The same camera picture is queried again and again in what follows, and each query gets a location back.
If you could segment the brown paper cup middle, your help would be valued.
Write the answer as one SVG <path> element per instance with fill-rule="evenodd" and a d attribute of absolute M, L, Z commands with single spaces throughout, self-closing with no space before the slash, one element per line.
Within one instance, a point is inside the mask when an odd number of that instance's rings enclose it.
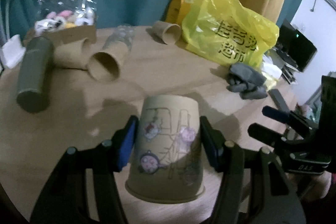
<path fill-rule="evenodd" d="M 121 68 L 129 54 L 123 42 L 115 42 L 94 53 L 88 60 L 89 74 L 97 81 L 109 83 L 121 75 Z"/>

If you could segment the yellow plastic shopping bag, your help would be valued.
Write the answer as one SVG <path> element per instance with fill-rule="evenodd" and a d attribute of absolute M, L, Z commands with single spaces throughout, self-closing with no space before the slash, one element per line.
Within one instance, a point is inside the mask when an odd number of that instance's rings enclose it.
<path fill-rule="evenodd" d="M 243 63 L 254 68 L 260 67 L 280 32 L 239 0 L 195 0 L 181 28 L 188 51 L 219 65 Z"/>

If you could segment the grey glove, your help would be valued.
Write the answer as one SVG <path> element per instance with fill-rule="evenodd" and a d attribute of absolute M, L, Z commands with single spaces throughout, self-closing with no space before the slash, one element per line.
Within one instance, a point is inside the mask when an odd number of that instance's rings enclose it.
<path fill-rule="evenodd" d="M 232 64 L 227 76 L 227 90 L 239 93 L 243 100 L 267 98 L 266 78 L 254 68 L 243 63 Z"/>

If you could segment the white desk lamp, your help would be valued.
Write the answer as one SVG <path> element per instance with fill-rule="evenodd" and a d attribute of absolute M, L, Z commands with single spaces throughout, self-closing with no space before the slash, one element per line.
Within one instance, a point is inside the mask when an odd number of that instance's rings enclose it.
<path fill-rule="evenodd" d="M 13 69 L 25 54 L 21 37 L 33 26 L 33 0 L 1 0 L 1 70 Z"/>

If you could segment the brown paper cup near bag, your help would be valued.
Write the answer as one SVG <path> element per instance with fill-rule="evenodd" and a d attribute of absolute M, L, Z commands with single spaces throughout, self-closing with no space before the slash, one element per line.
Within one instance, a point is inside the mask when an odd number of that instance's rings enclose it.
<path fill-rule="evenodd" d="M 178 24 L 156 21 L 152 30 L 165 44 L 175 44 L 181 37 L 181 27 Z"/>

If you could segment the grey metal tumbler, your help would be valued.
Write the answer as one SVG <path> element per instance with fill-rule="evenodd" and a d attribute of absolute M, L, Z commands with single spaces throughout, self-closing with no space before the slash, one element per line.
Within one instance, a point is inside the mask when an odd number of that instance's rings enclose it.
<path fill-rule="evenodd" d="M 39 113 L 50 103 L 50 73 L 54 45 L 39 36 L 29 41 L 19 70 L 17 104 L 28 113 Z"/>

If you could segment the printed brown paper cup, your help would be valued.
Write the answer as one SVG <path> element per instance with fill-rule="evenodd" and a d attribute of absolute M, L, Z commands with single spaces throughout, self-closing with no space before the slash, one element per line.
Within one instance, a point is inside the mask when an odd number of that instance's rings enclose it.
<path fill-rule="evenodd" d="M 185 203 L 205 192 L 199 105 L 176 95 L 144 100 L 126 190 L 153 203 Z"/>

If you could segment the black monitor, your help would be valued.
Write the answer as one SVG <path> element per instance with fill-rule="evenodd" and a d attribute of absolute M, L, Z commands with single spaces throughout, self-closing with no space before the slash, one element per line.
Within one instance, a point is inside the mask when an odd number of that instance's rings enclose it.
<path fill-rule="evenodd" d="M 317 48 L 287 20 L 280 27 L 276 52 L 290 66 L 303 72 L 317 53 Z"/>

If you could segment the cardboard tray box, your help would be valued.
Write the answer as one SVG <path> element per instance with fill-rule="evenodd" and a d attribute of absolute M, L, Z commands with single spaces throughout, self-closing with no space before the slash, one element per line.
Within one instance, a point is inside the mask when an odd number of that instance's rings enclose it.
<path fill-rule="evenodd" d="M 31 39 L 34 37 L 42 36 L 52 41 L 54 47 L 61 46 L 63 44 L 68 44 L 76 42 L 82 39 L 89 39 L 89 41 L 94 44 L 96 43 L 96 26 L 77 26 L 72 28 L 67 28 L 64 30 L 58 30 L 54 32 L 43 32 L 40 35 L 35 33 L 32 28 L 27 31 L 25 38 L 23 39 L 23 45 L 26 46 Z"/>

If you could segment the brown paper cup near tumbler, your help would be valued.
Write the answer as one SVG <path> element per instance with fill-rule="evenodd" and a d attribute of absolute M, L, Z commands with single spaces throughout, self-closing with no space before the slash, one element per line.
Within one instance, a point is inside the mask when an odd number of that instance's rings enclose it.
<path fill-rule="evenodd" d="M 65 69 L 87 70 L 91 56 L 91 40 L 84 38 L 58 46 L 54 50 L 54 64 Z"/>

